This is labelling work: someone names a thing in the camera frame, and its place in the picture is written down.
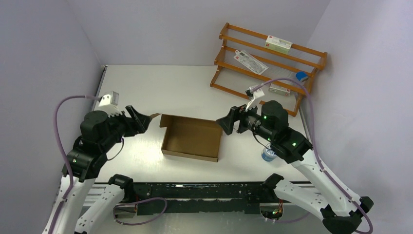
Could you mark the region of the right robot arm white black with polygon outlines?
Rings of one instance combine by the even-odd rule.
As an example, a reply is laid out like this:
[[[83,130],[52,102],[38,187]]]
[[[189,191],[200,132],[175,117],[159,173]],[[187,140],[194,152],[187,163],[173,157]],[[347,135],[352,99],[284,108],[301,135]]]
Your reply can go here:
[[[278,198],[287,200],[319,218],[332,234],[360,233],[362,220],[372,223],[367,213],[374,203],[368,196],[359,196],[346,187],[316,155],[315,146],[288,124],[288,113],[276,101],[266,102],[257,114],[257,107],[233,106],[229,113],[217,119],[223,131],[230,135],[238,122],[239,134],[250,130],[254,137],[269,142],[276,156],[301,172],[318,190],[312,193],[294,185],[278,174],[272,174],[263,183],[263,196],[269,202]]]

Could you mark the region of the brown cardboard box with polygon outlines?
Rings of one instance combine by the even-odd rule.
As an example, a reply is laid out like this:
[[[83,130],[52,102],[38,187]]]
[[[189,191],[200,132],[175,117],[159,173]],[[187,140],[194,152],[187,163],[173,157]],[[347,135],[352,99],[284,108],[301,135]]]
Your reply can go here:
[[[165,128],[161,152],[209,162],[218,162],[222,128],[212,120],[156,113],[160,128]]]

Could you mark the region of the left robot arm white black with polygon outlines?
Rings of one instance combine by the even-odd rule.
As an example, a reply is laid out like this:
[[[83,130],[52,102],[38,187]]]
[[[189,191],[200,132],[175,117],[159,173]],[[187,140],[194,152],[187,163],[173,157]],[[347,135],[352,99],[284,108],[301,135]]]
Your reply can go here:
[[[45,234],[90,234],[103,221],[105,212],[120,202],[137,201],[133,179],[115,174],[98,201],[80,214],[89,190],[108,161],[107,152],[125,137],[145,133],[152,121],[151,116],[137,112],[131,105],[126,110],[129,117],[118,110],[114,114],[98,110],[85,115],[81,135],[65,156],[61,187]]]

